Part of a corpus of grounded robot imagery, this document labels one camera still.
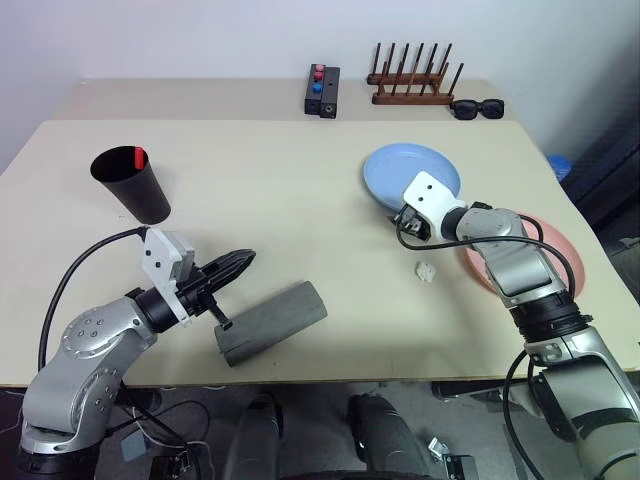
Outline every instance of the blue plate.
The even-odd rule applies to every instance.
[[[402,194],[418,172],[429,173],[454,196],[460,193],[456,167],[441,153],[415,143],[392,143],[373,152],[364,164],[364,182],[376,200],[399,211]]]

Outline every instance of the gray foam tube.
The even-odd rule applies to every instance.
[[[233,367],[322,320],[327,309],[311,282],[304,282],[215,328],[220,352]]]

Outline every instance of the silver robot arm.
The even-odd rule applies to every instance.
[[[481,205],[468,208],[428,173],[404,193],[415,214],[398,221],[419,230],[428,224],[440,242],[492,236],[526,237],[518,214]],[[545,252],[514,241],[472,245],[525,339],[524,348],[544,370],[530,395],[552,431],[577,448],[588,479],[640,478],[640,399],[590,317],[583,316]]]
[[[209,310],[223,327],[231,326],[213,293],[237,278],[254,256],[252,250],[237,250],[200,268],[184,237],[148,229],[142,268],[154,288],[136,289],[76,317],[27,389],[18,478],[93,479],[126,371],[158,333],[187,325],[191,316]]]

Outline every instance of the black cup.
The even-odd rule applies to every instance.
[[[147,152],[144,163],[135,164],[136,147],[116,147],[98,155],[91,164],[91,176],[107,187],[140,223],[160,223],[171,206],[153,174]]]

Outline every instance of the pink plate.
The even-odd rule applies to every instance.
[[[542,231],[544,233],[544,242],[548,243],[552,247],[557,248],[560,253],[562,253],[565,257],[567,257],[567,260],[569,260],[571,267],[573,267],[573,273],[576,276],[577,297],[578,295],[580,295],[580,292],[582,292],[585,281],[584,265],[582,264],[580,255],[578,255],[578,252],[571,244],[571,242],[567,240],[567,238],[562,235],[562,233],[556,230],[555,227],[549,225],[547,222],[545,222],[544,220],[540,220],[537,217],[534,217],[532,215],[529,216],[537,220],[542,226]],[[538,233],[533,225],[531,225],[529,222],[524,222],[524,227],[527,231],[527,235],[529,235],[530,238],[538,238]],[[480,254],[471,250],[470,248],[466,248],[465,255],[467,257],[469,265],[471,265],[471,269],[474,271],[477,277],[482,281],[482,283],[484,283],[486,287],[488,287],[492,292],[495,292],[495,289],[493,288],[493,285],[491,285],[491,281],[489,280],[489,276],[485,271],[484,260],[482,259]],[[547,256],[551,260],[553,267],[560,274],[560,278],[566,285],[568,281],[567,272],[560,263],[560,260],[558,260],[552,253],[547,253]]]

